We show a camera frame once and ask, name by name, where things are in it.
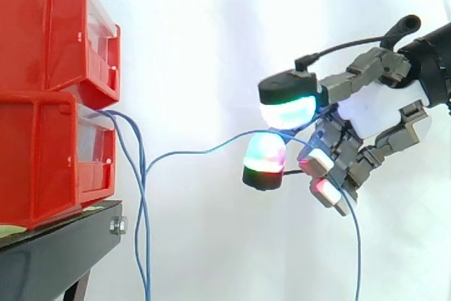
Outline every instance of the black cap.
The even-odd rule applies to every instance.
[[[303,73],[300,76],[294,70],[286,70],[259,83],[260,102],[263,105],[278,105],[300,97],[317,97],[317,85],[314,73]]]
[[[278,173],[259,172],[244,166],[242,182],[256,190],[275,190],[282,185],[283,170]]]

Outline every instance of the red storage drawer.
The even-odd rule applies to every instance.
[[[0,226],[33,229],[114,193],[114,126],[70,93],[0,93],[0,141]]]
[[[120,29],[98,0],[0,0],[0,92],[59,91],[102,109],[119,100]]]

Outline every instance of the black cable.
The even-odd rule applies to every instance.
[[[379,37],[372,37],[372,38],[365,38],[365,39],[359,39],[355,40],[353,42],[345,42],[344,44],[335,45],[333,47],[330,47],[328,49],[325,49],[321,52],[313,53],[313,54],[307,54],[306,56],[302,56],[295,60],[295,68],[299,72],[303,72],[309,67],[311,64],[315,63],[320,59],[322,56],[325,56],[326,54],[330,54],[335,51],[339,51],[341,49],[347,49],[348,47],[354,47],[358,45],[363,44],[370,44],[372,42],[382,42],[386,39],[396,39],[396,38],[402,38],[405,37],[406,33],[400,33],[398,35],[381,35]]]
[[[390,28],[390,30],[381,35],[380,37],[372,37],[366,39],[359,39],[353,42],[346,42],[344,44],[335,45],[329,49],[325,49],[324,51],[307,54],[306,56],[302,56],[299,59],[295,60],[295,68],[299,72],[304,72],[307,70],[311,64],[315,63],[318,59],[326,54],[341,50],[347,49],[348,47],[353,47],[357,45],[369,44],[372,42],[381,42],[381,47],[384,49],[388,49],[390,51],[393,50],[393,47],[398,43],[403,37],[410,35],[419,30],[421,27],[421,20],[416,15],[410,14],[398,20],[398,22]]]
[[[301,174],[301,173],[304,173],[302,169],[293,169],[291,171],[283,172],[283,176],[291,176],[292,174]]]
[[[333,47],[330,47],[328,49],[325,49],[324,51],[321,51],[318,53],[318,58],[321,58],[322,56],[325,56],[326,54],[338,51],[340,49],[347,49],[348,47],[363,45],[363,44],[370,44],[372,42],[382,42],[383,40],[392,39],[392,38],[402,38],[408,35],[405,32],[397,34],[397,35],[381,35],[380,37],[372,37],[372,38],[365,38],[365,39],[359,39],[355,40],[353,42],[346,42],[344,44],[335,45]]]

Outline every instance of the wire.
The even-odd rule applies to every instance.
[[[302,169],[293,169],[292,171],[283,172],[283,176],[291,176],[292,174],[301,174],[304,173]]]
[[[346,42],[344,44],[339,44],[339,45],[329,47],[328,49],[325,49],[324,51],[319,52],[318,58],[321,58],[322,56],[325,56],[326,54],[330,54],[332,52],[335,52],[335,51],[338,51],[341,49],[347,49],[348,47],[354,47],[354,46],[363,45],[363,44],[370,44],[372,42],[381,42],[383,40],[392,39],[392,38],[405,37],[406,35],[409,35],[410,33],[412,33],[412,32],[408,32],[408,33],[403,32],[398,35],[388,35],[388,36],[381,35],[379,37],[371,37],[371,38],[355,40],[353,42]]]
[[[135,178],[137,179],[137,182],[138,182],[138,187],[140,189],[141,201],[140,201],[140,208],[138,211],[137,223],[135,225],[135,257],[136,257],[138,268],[140,270],[142,282],[144,285],[144,294],[145,294],[146,301],[151,300],[151,288],[150,288],[151,287],[151,275],[150,275],[150,225],[149,225],[150,222],[149,222],[149,212],[148,212],[148,208],[147,208],[147,201],[146,201],[146,195],[145,195],[145,183],[146,183],[146,178],[149,175],[150,170],[157,162],[159,162],[160,160],[165,159],[169,156],[173,156],[173,155],[209,154],[209,153],[212,153],[212,152],[228,145],[229,143],[231,143],[241,137],[244,137],[246,135],[256,134],[256,133],[277,134],[277,135],[280,135],[281,137],[287,138],[289,140],[293,140],[295,142],[301,143],[304,146],[307,146],[307,147],[310,147],[311,149],[313,149],[313,147],[308,142],[297,139],[296,137],[287,135],[285,133],[281,133],[281,132],[273,131],[273,130],[250,130],[247,132],[240,133],[240,134],[236,135],[235,137],[232,137],[229,140],[226,140],[225,142],[219,144],[218,146],[215,146],[211,149],[206,149],[204,151],[176,151],[176,152],[165,153],[165,154],[155,158],[148,165],[148,167],[145,167],[146,160],[145,160],[144,143],[142,141],[142,135],[141,135],[140,129],[138,128],[136,122],[134,122],[133,119],[126,116],[125,114],[123,114],[121,112],[117,112],[117,111],[112,111],[112,110],[100,111],[99,113],[104,114],[105,116],[109,117],[113,121],[114,127],[118,134],[119,142],[121,144],[121,148],[125,154],[125,157],[127,158],[128,162],[129,162],[130,166],[132,167],[133,173],[135,174]],[[139,173],[138,173],[135,163],[133,162],[133,160],[130,156],[130,153],[129,153],[127,147],[125,146],[121,130],[120,130],[114,116],[120,116],[120,117],[124,118],[130,124],[130,126],[132,127],[132,129],[135,133],[135,136],[137,137],[139,148],[140,148],[140,172]],[[292,175],[292,174],[299,174],[299,173],[302,173],[302,170],[287,171],[284,173],[284,175]],[[355,224],[355,228],[356,228],[356,234],[357,234],[357,287],[356,287],[355,301],[358,301],[359,294],[360,294],[360,286],[361,286],[361,276],[362,276],[362,242],[361,242],[361,237],[360,237],[359,224],[358,224],[357,216],[354,212],[354,209],[352,208],[352,205],[351,205],[349,199],[347,198],[346,194],[344,193],[343,189],[336,183],[335,180],[333,180],[333,184],[337,187],[337,189],[339,189],[339,191],[345,198],[345,201],[346,201],[348,207],[350,208],[352,218],[354,220],[354,224]],[[139,240],[138,234],[139,234],[139,229],[140,229],[140,224],[141,224],[140,221],[141,221],[143,214],[144,214],[144,225],[146,228],[146,273],[145,274],[144,274],[144,269],[142,268],[142,263],[140,261],[139,250],[138,250],[138,243],[139,243],[138,242],[138,240]]]
[[[295,68],[297,71],[303,72],[303,71],[307,70],[307,67],[309,67],[313,63],[317,62],[322,56],[325,56],[326,54],[330,54],[332,52],[339,51],[341,49],[347,49],[349,47],[354,47],[354,46],[363,45],[363,44],[370,44],[372,42],[382,42],[387,39],[403,38],[403,37],[406,37],[407,35],[410,35],[413,32],[415,32],[415,31],[403,32],[403,33],[396,34],[396,35],[381,35],[379,37],[359,39],[359,40],[354,40],[352,42],[345,42],[344,44],[335,45],[335,46],[329,47],[328,49],[325,49],[321,52],[316,52],[313,54],[307,54],[305,56],[301,56],[300,58],[295,60]]]
[[[142,187],[144,189],[144,191],[146,191],[146,175],[145,175],[145,171],[146,171],[146,154],[145,154],[145,150],[144,150],[144,143],[142,141],[142,135],[141,135],[141,131],[140,128],[138,127],[138,125],[136,124],[136,122],[131,119],[131,117],[125,115],[124,113],[118,112],[118,111],[114,111],[114,110],[108,110],[106,111],[107,113],[113,114],[114,116],[120,116],[121,118],[125,119],[128,124],[132,127],[133,132],[135,133],[135,136],[137,138],[138,141],[138,147],[139,147],[139,153],[140,153],[140,175],[141,175],[141,182],[142,182]],[[142,216],[142,205],[139,208],[139,220],[141,219]],[[146,227],[146,248],[149,248],[149,250],[146,252],[150,253],[150,244],[151,241],[151,233],[150,233],[150,229],[148,229]],[[144,275],[144,269],[142,268],[142,262],[140,259],[140,253],[139,253],[139,243],[140,243],[140,239],[139,239],[139,229],[135,228],[135,257],[136,257],[136,262],[138,265],[138,269],[140,270],[140,275],[141,275],[141,279],[142,279],[142,283],[144,286],[144,290],[150,290],[150,259],[147,259],[147,257],[149,257],[149,255],[147,255],[146,257],[146,275]]]
[[[114,124],[114,128],[116,129],[116,133],[118,135],[118,139],[119,139],[119,143],[121,144],[121,148],[124,152],[125,157],[128,160],[128,163],[130,164],[130,166],[132,167],[133,173],[135,174],[135,178],[136,181],[138,183],[138,188],[140,189],[140,194],[141,194],[141,203],[140,203],[140,212],[142,212],[144,214],[144,224],[145,224],[145,228],[146,228],[146,274],[144,274],[144,269],[142,268],[142,264],[139,258],[139,252],[137,251],[137,243],[135,243],[135,256],[136,256],[136,261],[137,261],[137,265],[138,268],[140,270],[140,274],[141,274],[141,279],[143,282],[143,286],[144,286],[144,297],[146,301],[150,301],[150,297],[151,297],[151,293],[150,293],[150,225],[149,225],[149,212],[147,209],[147,201],[146,201],[146,194],[145,194],[145,190],[144,190],[144,186],[143,186],[143,181],[141,179],[141,175],[140,172],[138,173],[138,170],[136,168],[135,162],[133,162],[132,157],[130,156],[130,153],[128,151],[128,148],[125,146],[125,142],[122,136],[122,132],[121,129],[119,128],[119,125],[114,117],[114,115],[109,112],[109,111],[99,111],[99,113],[109,117],[111,119],[111,121],[113,121]],[[117,115],[121,115],[122,117],[126,117],[125,114],[117,114]],[[130,125],[133,125],[131,123],[131,121],[134,123],[134,121],[131,118],[125,118]],[[142,138],[140,138],[141,133],[139,132],[139,128],[137,128],[136,123],[134,123],[135,128],[133,128],[133,130],[135,131],[135,134],[138,138],[138,142],[142,144]]]
[[[293,170],[293,171],[286,171],[283,173],[284,176],[288,176],[291,174],[301,174],[304,173],[303,170]],[[340,187],[340,185],[337,184],[337,181],[330,177],[328,178],[332,181],[332,184],[340,191],[341,195],[345,198],[347,206],[350,208],[352,219],[354,220],[355,224],[355,231],[357,235],[357,282],[356,282],[356,290],[355,290],[355,301],[359,301],[360,298],[360,287],[361,287],[361,281],[362,281],[362,237],[360,236],[360,227],[359,222],[357,220],[357,215],[355,214],[354,208],[351,205],[351,201],[345,194],[345,191]]]

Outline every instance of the green light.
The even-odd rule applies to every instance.
[[[290,130],[305,125],[315,115],[314,96],[302,97],[279,105],[260,105],[263,119],[274,128]]]
[[[258,172],[279,173],[285,167],[285,142],[273,133],[258,133],[249,142],[244,165]]]

